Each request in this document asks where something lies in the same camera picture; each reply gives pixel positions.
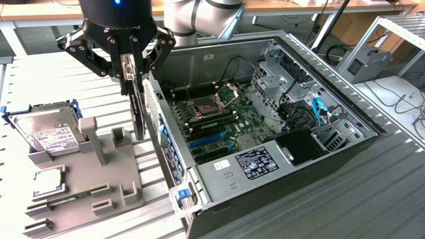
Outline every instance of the black cable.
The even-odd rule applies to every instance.
[[[312,113],[304,106],[296,106],[296,107],[292,109],[292,114],[291,114],[291,116],[294,116],[296,109],[304,110],[304,111],[308,113],[309,117],[313,119],[315,125],[317,125],[317,118],[315,117],[313,113]]]
[[[295,25],[295,27],[299,27],[299,24],[303,24],[303,23],[305,23],[309,19],[311,19],[311,17],[308,17],[304,21],[301,21],[301,22],[290,22],[287,19],[284,19],[283,18],[283,16],[279,16],[286,22],[288,22],[290,24],[292,24],[292,25]]]
[[[379,36],[379,38],[376,38],[375,40],[368,41],[367,44],[369,44],[369,43],[372,43],[372,42],[380,40],[384,36],[385,36],[385,34],[384,34],[383,36]],[[357,45],[333,45],[333,46],[331,46],[331,47],[328,48],[328,50],[327,50],[327,53],[325,53],[325,61],[327,61],[331,65],[333,65],[333,66],[339,65],[340,61],[336,61],[336,60],[333,60],[333,59],[331,58],[331,52],[332,52],[333,50],[339,49],[339,50],[343,51],[343,56],[344,56],[345,53],[347,53],[347,51],[348,51],[347,47],[352,47],[352,46],[357,46]]]
[[[391,1],[389,1],[389,3],[393,5],[393,7],[395,7],[395,10],[393,11],[397,11],[397,6],[396,6],[396,4],[393,4]]]
[[[327,9],[327,5],[328,5],[328,0],[327,0],[327,2],[325,2],[324,9],[321,9],[321,13],[320,13],[320,15],[319,15],[319,17],[317,17],[317,19],[316,19],[316,21],[315,21],[315,24],[313,24],[313,27],[312,27],[312,30],[311,30],[311,34],[308,35],[308,38],[307,38],[307,41],[305,41],[305,44],[307,44],[307,45],[308,45],[308,43],[309,43],[308,40],[311,39],[311,36],[312,36],[312,34],[313,34],[315,27],[316,27],[316,25],[317,25],[317,23],[319,23],[319,20],[320,20],[321,16],[324,15],[324,12],[325,12],[325,9]]]
[[[299,17],[299,15],[296,15],[295,17],[288,17],[288,16],[284,16],[286,18],[290,18],[290,19],[296,19]]]
[[[403,3],[400,0],[397,0],[397,2],[399,2],[400,5],[401,5],[401,12],[405,11],[405,5],[404,5],[404,3]]]
[[[396,102],[395,104],[392,104],[392,105],[385,104],[385,103],[383,102],[381,98],[380,98],[380,97],[377,96],[377,94],[375,93],[375,91],[371,89],[369,85],[368,85],[365,82],[364,82],[364,84],[367,85],[369,91],[371,91],[371,92],[373,93],[373,95],[377,97],[377,99],[380,100],[380,102],[383,103],[383,105],[385,105],[385,106],[388,106],[388,107],[395,106],[395,112],[396,112],[397,114],[404,114],[404,113],[407,113],[407,112],[409,112],[409,111],[412,111],[412,110],[416,110],[416,109],[420,110],[420,115],[419,115],[419,117],[416,118],[416,120],[413,121],[412,125],[413,125],[415,131],[416,131],[416,133],[419,134],[420,138],[421,138],[421,139],[425,139],[425,138],[421,136],[421,134],[420,134],[420,132],[419,132],[419,129],[417,129],[417,122],[421,122],[421,125],[423,125],[423,127],[425,128],[425,125],[424,125],[424,120],[425,120],[425,117],[424,117],[424,115],[425,115],[425,96],[424,96],[423,92],[420,91],[420,94],[421,94],[421,97],[423,97],[423,103],[421,103],[420,106],[415,106],[411,102],[408,102],[408,101],[405,100],[407,95],[400,96],[393,90],[391,90],[391,89],[388,89],[387,87],[384,87],[384,86],[376,81],[376,79],[380,77],[380,75],[381,75],[383,73],[392,73],[393,75],[396,75],[396,74],[395,74],[393,72],[383,71],[383,72],[376,76],[376,78],[373,79],[373,82],[375,82],[383,89],[385,89],[387,91],[392,92],[392,93],[399,97],[399,100],[397,100],[397,102]],[[412,106],[412,108],[408,109],[408,110],[405,110],[405,111],[403,111],[403,112],[399,112],[399,111],[397,111],[397,106],[399,106],[399,104],[400,104],[401,101],[405,101],[405,102]]]
[[[230,67],[230,65],[231,65],[231,63],[232,63],[232,61],[236,60],[236,59],[243,59],[243,60],[254,67],[254,69],[256,70],[256,67],[255,67],[254,63],[252,63],[251,61],[248,61],[248,59],[247,59],[246,57],[243,57],[243,56],[240,56],[240,55],[234,56],[234,57],[231,58],[231,60],[228,61],[228,63],[227,63],[227,66],[226,66],[223,75],[222,75],[222,77],[220,77],[220,79],[219,79],[219,84],[220,84],[222,81],[224,80],[226,73],[227,73],[227,69],[228,69],[228,67]],[[234,73],[232,73],[232,77],[235,77],[235,74],[236,74],[236,72],[238,72],[238,69],[239,69],[239,61],[236,61],[236,68],[235,68],[235,71],[234,71]]]
[[[416,87],[420,88],[423,85],[420,84],[420,79],[425,75],[425,65],[423,71],[408,72],[401,75],[407,81],[417,81]]]
[[[291,83],[288,90],[282,94],[280,99],[279,99],[279,104],[282,103],[282,100],[284,99],[286,95],[290,93],[290,91],[295,87],[297,81],[300,80],[300,72],[301,72],[301,69],[297,69],[295,66],[292,66],[290,64],[283,64],[283,66],[288,66],[290,68],[292,68],[295,71],[295,74],[297,74],[297,76],[295,77],[294,82]]]
[[[284,99],[286,95],[290,93],[290,91],[292,90],[292,88],[295,87],[296,83],[297,83],[297,79],[294,80],[288,90],[284,92],[284,94],[282,94],[280,99],[279,99],[279,104],[282,103],[282,100]]]

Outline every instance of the blue latch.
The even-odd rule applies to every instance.
[[[15,129],[15,126],[12,124],[12,122],[8,119],[8,114],[7,114],[7,107],[2,106],[0,107],[0,117],[4,119],[4,121],[11,125],[11,127]]]
[[[191,190],[188,188],[178,191],[176,193],[178,201],[182,201],[183,199],[188,197],[191,197]]]
[[[320,127],[320,126],[321,126],[321,122],[320,122],[319,110],[323,109],[324,111],[328,111],[328,107],[325,106],[325,104],[324,104],[324,102],[321,101],[321,98],[320,98],[320,97],[316,97],[316,98],[313,99],[312,108],[313,108],[315,115],[316,115],[316,117],[317,117],[319,127]]]
[[[160,125],[160,135],[164,134],[164,130],[166,130],[166,125]]]
[[[83,118],[83,113],[82,113],[82,109],[79,106],[79,101],[76,99],[72,99],[71,104],[72,104],[72,107],[74,107],[74,110],[75,110],[75,113],[76,113],[79,119]]]

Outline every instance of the hard drive label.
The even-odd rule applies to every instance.
[[[260,147],[236,156],[236,160],[250,180],[279,169],[266,147]]]
[[[48,153],[63,151],[79,146],[70,127],[39,131],[34,133],[34,136]]]

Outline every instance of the metal table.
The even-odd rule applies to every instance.
[[[404,69],[399,72],[401,76],[411,66],[416,63],[420,57],[424,55],[425,51],[425,17],[421,15],[399,15],[399,16],[379,16],[372,23],[364,37],[361,38],[355,50],[351,55],[344,59],[344,62],[337,67],[337,72],[343,73],[347,71],[348,67],[355,61],[359,51],[365,47],[369,38],[375,34],[379,27],[384,27],[395,34],[397,34],[403,39],[411,42],[417,48],[421,49],[419,54],[407,64]],[[377,42],[376,47],[380,47],[385,37]]]
[[[15,57],[6,66],[0,105],[58,102],[74,96],[86,117],[96,116],[98,134],[124,126],[132,130],[128,97],[110,78],[95,75],[66,52]],[[28,145],[4,122],[0,124],[0,238],[27,238],[23,213],[28,195],[19,190],[31,179],[35,166],[26,156]],[[142,208],[59,234],[60,238],[186,238],[186,230],[168,199],[168,187],[151,139],[134,143],[143,195]]]
[[[397,76],[392,76],[392,77],[381,78],[381,79],[376,80],[376,82],[381,86],[384,86],[385,88],[395,91],[400,96],[407,95],[405,100],[412,105],[420,106],[423,104],[424,99],[423,99],[421,94],[425,96],[425,93],[423,93],[405,79],[403,79]],[[415,129],[415,126],[412,125],[415,119],[421,114],[420,109],[415,109],[412,111],[408,111],[404,114],[396,113],[395,107],[388,107],[380,102],[380,100],[373,95],[373,93],[371,92],[371,90],[368,89],[365,84],[368,84],[368,86],[371,87],[373,92],[379,95],[380,99],[388,105],[395,104],[400,98],[393,93],[391,93],[388,90],[381,88],[373,82],[364,82],[364,83],[355,84],[357,89],[369,97],[369,99],[375,100],[375,102],[381,107],[381,109],[384,109],[385,112],[388,112],[392,115],[392,117],[407,127],[407,129],[411,131],[411,133],[417,138],[420,138],[419,133],[421,134],[423,137],[425,137],[425,128],[423,127],[421,122],[416,123],[417,129]],[[401,101],[397,105],[397,112],[403,112],[403,111],[407,111],[409,109],[412,109],[412,106],[405,101]]]
[[[377,104],[364,101],[365,94],[340,80],[337,72],[294,36],[283,32],[270,34],[282,35],[389,133],[335,174],[203,238],[421,238],[425,235],[425,144],[397,119],[376,110],[380,108]],[[68,92],[80,97],[83,114],[98,116],[99,133],[119,125],[132,129],[128,99],[119,94],[119,85],[92,74],[67,53],[15,58],[6,75],[10,77],[3,88],[3,104],[14,104],[23,98],[55,101],[62,93]],[[42,85],[48,83],[54,89],[47,91]],[[63,91],[46,96],[58,89]],[[4,192],[0,233],[8,238],[20,238],[22,228],[15,223],[27,216],[18,211],[24,206],[20,205],[22,198],[12,195],[14,184],[32,165],[26,165],[30,163],[23,152],[26,143],[15,137],[16,133],[6,125],[0,126],[0,132],[0,150],[4,148],[0,151],[4,162],[0,166],[4,175],[0,181],[0,191]],[[168,200],[168,188],[151,142],[135,143],[135,152],[146,205],[55,237],[186,238],[184,226]]]

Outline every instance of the workbench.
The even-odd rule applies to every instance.
[[[236,40],[250,37],[242,34]],[[403,123],[380,105],[365,103],[367,95],[337,80],[323,59],[282,31],[280,35],[308,62],[365,113],[388,131],[376,143],[332,175],[218,229],[204,239],[282,238],[423,238],[425,218],[425,142],[409,133]],[[74,96],[83,115],[96,116],[104,134],[123,126],[132,132],[128,97],[110,78],[95,75],[67,53],[15,57],[0,71],[3,91],[0,105],[58,102]],[[34,165],[27,157],[28,145],[4,123],[0,124],[0,223],[3,238],[26,238],[22,225],[28,196],[19,186],[31,180]],[[184,239],[186,228],[168,199],[168,188],[150,139],[134,142],[146,204],[116,217],[62,233],[54,237]]]
[[[75,0],[64,0],[63,3],[76,3]],[[244,16],[255,16],[252,23],[256,24],[260,16],[274,15],[301,15],[320,14],[323,5],[311,3],[307,7],[300,7],[291,1],[286,0],[244,0],[246,13]],[[411,0],[401,0],[404,11],[401,14],[408,14],[412,7],[417,5]],[[315,40],[313,47],[320,42],[331,21],[335,17],[343,1],[329,4],[324,11],[329,14],[324,26],[320,30],[319,37]],[[352,12],[383,12],[393,11],[393,5],[368,5],[361,0],[351,0],[344,13]],[[155,20],[164,20],[164,4],[163,0],[152,0],[152,14]],[[83,23],[83,14],[79,6],[62,6],[51,0],[34,0],[30,4],[8,5],[6,4],[0,12],[0,30],[7,38],[16,56],[27,55],[19,33],[15,31],[19,27],[36,26],[62,26],[80,25]]]

